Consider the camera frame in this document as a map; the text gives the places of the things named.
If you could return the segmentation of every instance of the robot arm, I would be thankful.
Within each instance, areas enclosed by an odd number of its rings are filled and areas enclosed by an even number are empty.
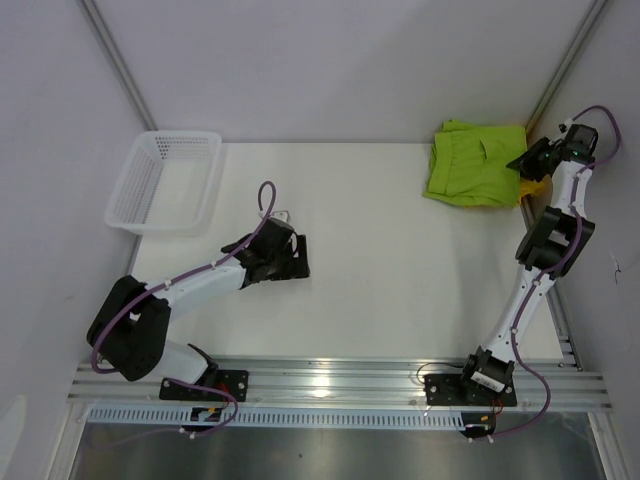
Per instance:
[[[489,338],[469,355],[457,378],[444,378],[448,374],[425,376],[430,385],[429,405],[492,406],[495,400],[505,406],[517,404],[512,343],[514,339],[516,346],[521,343],[536,307],[558,277],[567,274],[595,228],[584,218],[584,196],[597,139],[593,128],[571,125],[564,138],[543,138],[508,165],[530,180],[541,181],[552,175],[553,199],[518,247],[518,276]]]
[[[233,252],[246,239],[243,237],[224,247],[219,257]],[[129,381],[153,373],[193,384],[211,366],[212,360],[196,347],[167,341],[171,320],[212,296],[265,280],[310,275],[306,237],[298,235],[288,223],[275,217],[270,217],[255,238],[234,257],[222,265],[215,265],[214,261],[210,266],[189,270],[178,276],[188,278],[174,284],[169,280],[140,282],[130,275],[121,278],[98,312],[87,333],[87,341],[94,346],[109,322],[132,299],[164,283],[166,288],[140,301],[130,315],[113,327],[100,345],[99,353]]]

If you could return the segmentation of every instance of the purple cable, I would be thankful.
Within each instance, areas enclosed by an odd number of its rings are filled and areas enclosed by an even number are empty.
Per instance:
[[[582,232],[582,217],[578,214],[578,211],[574,207],[571,207],[571,211],[575,215],[576,221],[578,222],[577,229],[576,229],[576,236],[574,237],[573,241],[571,242],[571,246],[569,247],[569,250],[567,250],[567,253],[564,254],[562,259],[557,264],[553,265],[552,267],[545,268],[544,270],[542,270],[538,274],[538,276],[535,278],[533,285],[531,286],[531,288],[527,292],[527,295],[524,297],[524,300],[520,304],[520,307],[518,308],[518,311],[516,313],[516,318],[515,318],[515,320],[513,322],[513,325],[512,325],[512,328],[515,328],[516,330],[518,329],[518,325],[520,325],[520,320],[522,319],[522,315],[524,314],[524,309],[527,307],[527,304],[529,303],[529,300],[531,300],[531,297],[533,296],[533,294],[536,291],[536,287],[537,287],[536,283],[538,283],[542,279],[542,277],[544,275],[546,275],[548,273],[554,273],[554,272],[557,272],[558,270],[561,270],[562,267],[564,267],[565,263],[567,263],[567,261],[574,254],[574,252],[576,251],[576,248],[578,248],[578,244],[580,243],[580,236],[581,236],[581,232]],[[522,430],[524,430],[524,429],[536,424],[537,422],[540,421],[540,419],[544,416],[544,414],[547,413],[547,410],[549,410],[549,405],[551,405],[551,387],[549,387],[549,383],[547,382],[547,380],[541,374],[536,372],[533,368],[531,368],[529,365],[527,365],[524,362],[524,360],[522,360],[522,357],[520,356],[520,352],[518,351],[518,346],[517,345],[518,344],[517,344],[517,341],[516,341],[516,334],[511,332],[511,348],[513,350],[514,356],[516,357],[516,361],[518,362],[518,365],[520,365],[524,370],[526,370],[531,375],[533,375],[538,380],[540,380],[540,382],[544,386],[544,390],[545,390],[545,393],[546,393],[546,399],[545,399],[544,405],[542,406],[540,411],[531,420],[529,420],[528,422],[523,423],[522,425],[518,425],[517,427],[510,428],[509,430],[505,430],[503,432],[498,432],[498,433],[492,435],[493,438],[506,437],[507,435],[512,435],[514,433],[518,433],[518,432],[520,432],[520,431],[522,431]]]
[[[271,215],[271,212],[273,211],[273,207],[276,203],[276,186],[273,184],[273,182],[267,180],[263,182],[262,185],[260,185],[260,189],[258,190],[258,206],[260,207],[260,210],[262,210],[262,191],[264,190],[264,187],[266,187],[267,185],[271,187],[271,201],[269,202],[269,206],[267,207],[267,211],[262,217],[262,220],[260,221],[256,229],[251,233],[251,235],[245,238],[244,241],[240,242],[240,244],[238,244],[236,248],[234,248],[230,253],[228,253],[227,255],[222,257],[220,260],[218,260],[214,265],[207,263],[206,265],[202,265],[200,267],[194,268],[193,270],[189,270],[188,272],[184,272],[172,278],[171,284],[181,282],[199,273],[206,272],[207,270],[211,270],[213,268],[219,267],[220,265],[228,261],[230,258],[235,256],[240,250],[242,250],[247,245],[249,245],[249,243],[251,243],[251,241],[256,237],[256,235],[258,235],[260,230],[262,230],[262,227],[264,227],[265,223],[267,223],[267,220],[269,220],[269,216]],[[120,310],[115,317],[113,317],[113,319],[107,324],[107,326],[104,327],[104,329],[102,330],[102,332],[100,332],[100,335],[98,335],[98,338],[93,345],[93,350],[91,350],[91,368],[93,369],[94,372],[107,374],[107,373],[115,373],[117,371],[115,368],[100,368],[98,366],[98,352],[100,351],[100,347],[102,347],[102,344],[104,343],[105,338],[107,338],[109,333],[111,333],[111,331],[116,326],[116,324],[120,320],[122,320],[126,315],[128,315],[129,312],[131,312],[131,310],[138,303],[140,303],[145,298],[153,295],[154,293],[162,290],[163,288],[166,288],[166,286],[164,283],[161,283],[160,285],[156,285],[155,287],[150,288],[149,290],[146,290],[144,293],[138,295],[136,298],[131,300],[127,305],[125,305],[125,307],[122,310]]]
[[[611,123],[611,126],[613,127],[613,132],[615,133],[615,136],[616,136],[616,143],[615,143],[615,145],[613,147],[613,150],[611,150],[611,152],[609,152],[609,154],[606,157],[604,157],[601,160],[597,160],[595,162],[592,162],[589,165],[586,165],[585,167],[583,167],[580,170],[579,173],[584,172],[587,168],[592,168],[592,167],[595,167],[597,165],[602,165],[604,163],[607,163],[607,162],[611,161],[611,159],[613,157],[615,157],[616,153],[618,153],[618,150],[620,150],[620,144],[622,143],[622,134],[620,133],[620,127],[618,127],[618,122],[616,122],[616,118],[613,116],[613,113],[611,113],[611,110],[609,110],[604,105],[591,105],[590,107],[585,108],[583,111],[581,111],[575,117],[573,117],[572,120],[577,120],[582,115],[584,115],[587,112],[590,112],[591,110],[600,110],[601,112],[604,112],[604,114],[609,119],[609,122]]]
[[[209,392],[209,393],[215,393],[216,395],[220,395],[225,397],[227,400],[229,400],[231,403],[233,403],[233,413],[231,414],[231,416],[229,418],[227,418],[225,421],[220,422],[219,424],[208,428],[207,430],[203,430],[201,432],[193,432],[194,437],[204,437],[205,435],[211,435],[213,432],[216,432],[218,430],[220,430],[221,428],[224,428],[225,426],[227,426],[229,423],[231,423],[232,421],[235,420],[236,416],[238,415],[238,410],[239,410],[239,405],[238,405],[238,401],[235,399],[235,397],[233,395],[231,395],[230,393],[225,392],[224,390],[218,390],[217,388],[209,388],[209,387],[201,387],[199,385],[192,385],[190,383],[186,383],[183,382],[181,380],[177,380],[175,378],[167,378],[167,380],[169,380],[172,383],[175,383],[176,385],[180,385],[181,387],[185,387],[185,388],[189,388],[191,390],[201,390],[203,392]],[[124,438],[122,440],[118,440],[116,442],[112,442],[112,443],[108,443],[106,445],[100,445],[100,446],[93,446],[93,448],[102,450],[102,449],[106,449],[106,448],[113,448],[113,447],[118,447],[120,445],[124,445],[125,443],[129,443],[133,440],[138,440],[139,438],[144,438],[144,437],[148,437],[151,435],[156,435],[158,433],[166,433],[166,432],[178,432],[180,433],[180,430],[176,430],[175,428],[155,428],[153,430],[149,430],[147,432],[141,432],[141,433],[136,433],[135,435],[131,435],[130,437]]]
[[[216,261],[216,263],[214,265],[211,265],[210,263],[206,264],[206,265],[202,265],[200,267],[194,268],[193,270],[189,270],[188,272],[182,273],[174,278],[171,279],[171,284],[175,284],[178,282],[181,282],[183,280],[186,280],[187,278],[190,278],[194,275],[197,275],[199,273],[202,272],[206,272],[207,270],[219,267],[220,265],[222,265],[223,263],[225,263],[226,261],[228,261],[230,258],[234,257],[240,250],[242,250],[243,248],[245,248],[247,245],[249,245],[249,243],[251,243],[251,241],[258,235],[258,233],[260,232],[260,230],[262,230],[262,227],[264,227],[264,225],[267,223],[267,221],[269,220],[269,217],[271,216],[271,212],[273,211],[273,207],[275,206],[276,203],[276,186],[273,182],[267,180],[265,182],[262,183],[262,185],[260,185],[260,189],[258,190],[258,207],[260,208],[260,211],[262,211],[262,192],[264,190],[264,187],[266,186],[271,187],[271,200],[269,201],[269,206],[267,207],[267,211],[264,212],[264,216],[262,217],[262,220],[260,221],[260,223],[258,224],[258,226],[256,227],[256,229],[246,238],[244,239],[242,242],[240,242],[238,244],[238,246],[236,248],[234,248],[229,254],[225,255],[224,257],[222,257],[220,260]],[[102,330],[102,332],[100,333],[100,335],[98,336],[94,346],[93,346],[93,350],[91,351],[91,368],[93,369],[94,372],[96,373],[100,373],[100,374],[107,374],[107,373],[114,373],[117,370],[115,368],[100,368],[98,366],[98,352],[100,350],[100,347],[102,346],[102,344],[104,343],[105,338],[107,337],[107,335],[109,335],[109,333],[111,332],[111,330],[113,330],[113,328],[115,327],[115,325],[122,320],[122,318],[127,315],[138,303],[140,303],[142,300],[144,300],[145,298],[149,297],[150,295],[153,295],[155,292],[162,290],[163,288],[165,288],[165,284],[162,283],[160,285],[156,285],[153,288],[150,288],[149,290],[145,291],[144,293],[138,295],[136,298],[134,298],[133,300],[131,300],[122,310],[120,310],[118,312],[118,314],[113,317],[113,319],[107,324],[107,326]],[[167,379],[173,383],[175,383],[176,385],[180,385],[182,387],[186,387],[189,389],[193,389],[193,390],[201,390],[203,392],[210,392],[210,393],[215,393],[217,395],[221,395],[225,398],[227,398],[230,402],[233,403],[233,413],[231,414],[231,416],[229,418],[227,418],[225,421],[219,423],[218,425],[211,427],[203,432],[199,432],[199,433],[194,433],[195,437],[202,437],[204,435],[210,435],[213,432],[216,432],[218,430],[220,430],[221,428],[224,428],[225,426],[227,426],[230,422],[232,422],[233,420],[235,420],[236,416],[238,415],[238,401],[236,400],[236,398],[223,391],[223,390],[218,390],[216,388],[209,388],[209,387],[201,387],[199,385],[192,385],[190,383],[186,383],[183,382],[182,380],[178,380],[178,379],[174,379],[174,378],[169,378]],[[143,438],[143,437],[147,437],[150,435],[155,435],[157,433],[164,433],[164,432],[175,432],[175,430],[173,428],[157,428],[155,430],[151,430],[148,432],[142,432],[142,433],[138,433],[136,435],[133,435],[131,437],[125,438],[124,440],[120,440],[111,444],[108,444],[104,447],[100,447],[100,448],[109,448],[109,447],[116,447],[125,443],[128,443],[132,440],[137,440],[139,438]]]
[[[620,128],[618,127],[618,122],[616,122],[616,119],[613,116],[613,113],[611,113],[611,110],[609,110],[607,107],[605,107],[603,105],[592,105],[592,106],[590,106],[588,108],[585,108],[583,111],[581,111],[576,116],[574,116],[572,118],[572,120],[577,120],[582,115],[584,115],[587,112],[590,112],[591,110],[600,110],[600,111],[604,112],[605,115],[607,115],[607,117],[609,118],[609,121],[611,122],[611,126],[613,127],[613,131],[614,131],[615,136],[616,136],[616,143],[615,143],[615,146],[613,147],[613,150],[611,152],[609,152],[609,154],[606,157],[604,157],[601,160],[597,160],[595,162],[592,162],[592,163],[590,163],[588,165],[585,165],[583,168],[581,168],[578,171],[578,175],[580,175],[582,172],[584,172],[588,168],[592,168],[592,167],[595,167],[597,165],[602,165],[602,164],[605,164],[605,163],[611,161],[611,159],[616,155],[616,153],[618,153],[618,150],[620,149],[620,144],[622,143],[622,135],[620,133]],[[535,292],[535,289],[536,289],[536,286],[537,286],[537,285],[535,285],[535,283],[538,283],[542,279],[543,275],[545,275],[547,273],[555,273],[555,272],[557,272],[559,270],[562,270],[562,268],[565,266],[565,264],[569,261],[569,259],[573,256],[573,254],[575,253],[576,249],[578,248],[578,245],[580,243],[580,236],[581,236],[581,233],[582,233],[582,217],[578,213],[578,210],[573,206],[573,204],[576,201],[576,196],[577,196],[577,193],[578,193],[579,180],[580,179],[576,176],[576,178],[575,178],[575,180],[573,182],[573,186],[571,188],[571,212],[576,217],[576,221],[577,221],[576,236],[574,237],[573,241],[571,242],[571,246],[569,247],[569,250],[567,250],[567,252],[564,254],[562,259],[556,265],[553,265],[552,267],[546,268],[543,271],[541,271],[540,274],[535,278],[534,284],[531,286],[531,288],[527,292],[527,295],[524,297],[524,300],[522,301],[522,304],[520,305],[520,308],[518,308],[518,312],[516,313],[516,318],[515,318],[515,320],[513,322],[513,327],[512,327],[512,328],[515,328],[516,330],[518,328],[518,325],[520,324],[520,319],[522,318],[522,315],[524,313],[524,309],[526,308],[527,304],[529,303],[529,300],[531,300],[531,297],[533,296],[533,293]],[[531,368],[529,365],[524,363],[524,361],[522,360],[522,357],[520,356],[520,352],[518,351],[518,347],[517,347],[517,343],[516,343],[516,334],[513,333],[513,332],[511,333],[511,348],[513,349],[513,354],[515,355],[516,361],[518,362],[518,364],[524,370],[526,370],[531,375],[533,375],[538,380],[540,380],[540,382],[544,386],[544,390],[546,392],[546,400],[544,402],[544,405],[542,406],[542,409],[540,409],[540,411],[536,414],[536,416],[533,417],[531,420],[529,420],[528,422],[523,423],[522,425],[519,425],[517,427],[510,428],[509,430],[505,430],[503,432],[498,432],[498,433],[492,435],[493,438],[505,437],[507,435],[511,435],[513,433],[520,432],[520,431],[524,430],[525,428],[528,428],[528,427],[534,425],[547,412],[547,410],[549,409],[549,405],[551,404],[551,388],[549,387],[549,383],[547,383],[547,380],[541,374],[539,374],[533,368]]]

